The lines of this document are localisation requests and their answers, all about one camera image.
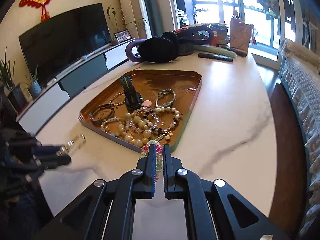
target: pink charm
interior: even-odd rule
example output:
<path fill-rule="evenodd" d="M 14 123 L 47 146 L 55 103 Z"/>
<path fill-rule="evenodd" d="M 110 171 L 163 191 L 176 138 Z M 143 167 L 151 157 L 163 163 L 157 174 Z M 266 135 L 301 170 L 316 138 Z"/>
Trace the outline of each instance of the pink charm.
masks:
<path fill-rule="evenodd" d="M 151 107 L 152 106 L 152 102 L 150 100 L 146 100 L 142 103 L 142 106 L 144 107 Z"/>

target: jewelry tray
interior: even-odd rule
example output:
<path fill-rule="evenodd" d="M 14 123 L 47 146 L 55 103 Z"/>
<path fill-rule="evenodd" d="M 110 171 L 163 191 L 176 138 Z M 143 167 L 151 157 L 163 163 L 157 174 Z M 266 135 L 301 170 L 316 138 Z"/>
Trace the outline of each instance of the jewelry tray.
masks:
<path fill-rule="evenodd" d="M 202 76 L 194 71 L 182 71 L 182 70 L 133 70 L 127 72 L 125 75 L 131 75 L 132 84 L 135 87 L 135 90 L 139 92 L 143 100 L 150 100 L 152 102 L 152 108 L 155 108 L 155 102 L 158 96 L 158 93 L 164 89 L 172 89 L 176 93 L 176 100 L 173 103 L 172 107 L 176 108 L 178 111 L 182 112 L 181 120 L 177 128 L 170 133 L 171 139 L 166 141 L 163 138 L 161 144 L 169 144 L 170 150 L 173 152 L 183 134 L 183 131 L 188 123 L 192 109 L 195 105 L 196 99 L 198 97 L 201 84 Z M 95 126 L 89 119 L 89 114 L 92 110 L 96 109 L 100 105 L 109 104 L 110 99 L 119 92 L 123 92 L 123 88 L 120 84 L 120 79 L 117 79 L 110 86 L 104 89 L 100 94 L 98 94 L 94 99 L 92 99 L 79 113 L 78 119 L 82 125 L 95 131 L 96 133 L 121 144 L 131 150 L 134 150 L 138 153 L 141 152 L 141 148 L 125 142 L 120 138 L 112 136 L 107 132 L 104 132 L 100 129 L 100 126 Z M 163 98 L 160 98 L 158 103 L 159 105 L 169 102 L 172 100 L 173 95 L 169 94 Z M 116 98 L 113 103 L 120 103 L 124 100 L 124 95 Z M 125 105 L 119 106 L 115 109 L 115 117 L 124 116 L 128 112 Z M 109 110 L 99 113 L 96 118 L 104 118 L 108 115 Z M 167 128 L 170 123 L 173 122 L 172 113 L 162 113 L 159 114 L 159 128 Z M 108 124 L 110 130 L 115 133 L 117 132 L 118 122 L 113 122 Z M 134 139 L 142 139 L 142 135 L 135 134 L 131 129 L 127 132 L 128 135 L 132 136 Z"/>

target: metal screw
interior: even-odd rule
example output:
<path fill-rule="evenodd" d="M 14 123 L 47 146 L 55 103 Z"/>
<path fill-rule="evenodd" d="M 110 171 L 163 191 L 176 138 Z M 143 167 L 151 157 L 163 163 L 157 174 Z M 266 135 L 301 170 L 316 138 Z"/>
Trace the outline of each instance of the metal screw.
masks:
<path fill-rule="evenodd" d="M 177 173 L 179 175 L 186 175 L 188 173 L 188 171 L 186 169 L 178 169 Z"/>
<path fill-rule="evenodd" d="M 226 182 L 223 180 L 223 179 L 217 179 L 215 182 L 214 182 L 218 187 L 223 187 Z"/>
<path fill-rule="evenodd" d="M 134 170 L 132 170 L 132 174 L 133 174 L 134 176 L 139 176 L 140 174 L 142 174 L 142 170 L 140 170 L 140 169 L 134 169 Z"/>
<path fill-rule="evenodd" d="M 95 182 L 94 182 L 94 185 L 96 187 L 102 187 L 104 185 L 104 181 L 102 179 L 97 179 Z"/>

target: white marble table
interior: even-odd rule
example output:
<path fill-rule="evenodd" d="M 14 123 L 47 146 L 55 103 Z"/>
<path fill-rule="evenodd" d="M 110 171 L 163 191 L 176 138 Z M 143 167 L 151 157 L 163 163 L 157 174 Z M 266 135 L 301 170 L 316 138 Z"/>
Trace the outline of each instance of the white marble table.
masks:
<path fill-rule="evenodd" d="M 233 63 L 198 58 L 197 53 L 167 64 L 127 62 L 70 101 L 37 136 L 43 144 L 64 144 L 79 133 L 87 138 L 70 166 L 48 171 L 40 179 L 52 213 L 60 212 L 95 179 L 118 179 L 136 167 L 138 153 L 85 128 L 77 116 L 116 78 L 138 67 L 202 75 L 196 105 L 173 156 L 203 179 L 225 179 L 268 216 L 276 183 L 276 135 L 268 95 L 250 53 Z M 174 237 L 187 239 L 183 201 L 166 200 L 160 179 L 154 199 L 137 201 L 133 239 Z"/>

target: television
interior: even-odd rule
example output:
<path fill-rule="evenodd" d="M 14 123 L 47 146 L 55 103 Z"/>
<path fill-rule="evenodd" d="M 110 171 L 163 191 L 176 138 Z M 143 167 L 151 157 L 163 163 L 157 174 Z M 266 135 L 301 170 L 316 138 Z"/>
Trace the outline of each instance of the television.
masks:
<path fill-rule="evenodd" d="M 45 85 L 82 56 L 111 42 L 101 3 L 52 17 L 19 37 L 28 68 Z"/>

